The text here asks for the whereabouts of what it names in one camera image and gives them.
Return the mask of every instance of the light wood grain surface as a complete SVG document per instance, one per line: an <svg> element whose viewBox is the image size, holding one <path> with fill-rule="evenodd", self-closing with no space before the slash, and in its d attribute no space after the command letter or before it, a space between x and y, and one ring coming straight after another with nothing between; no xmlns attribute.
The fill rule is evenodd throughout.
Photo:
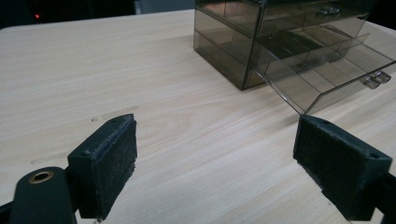
<svg viewBox="0 0 396 224"><path fill-rule="evenodd" d="M268 86L235 88L194 52L192 31L192 10L1 30L0 204L23 175L65 168L106 120L134 113L136 170L105 223L347 223L292 158L294 110ZM396 58L394 31L362 32ZM314 115L396 158L395 95L392 80Z"/></svg>

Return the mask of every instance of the transparent acrylic box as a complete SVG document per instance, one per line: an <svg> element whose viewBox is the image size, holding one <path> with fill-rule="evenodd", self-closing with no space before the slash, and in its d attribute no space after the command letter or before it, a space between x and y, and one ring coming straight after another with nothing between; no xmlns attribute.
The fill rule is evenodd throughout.
<svg viewBox="0 0 396 224"><path fill-rule="evenodd" d="M268 83L298 113L390 80L359 35L375 0L196 0L194 48L237 88Z"/></svg>

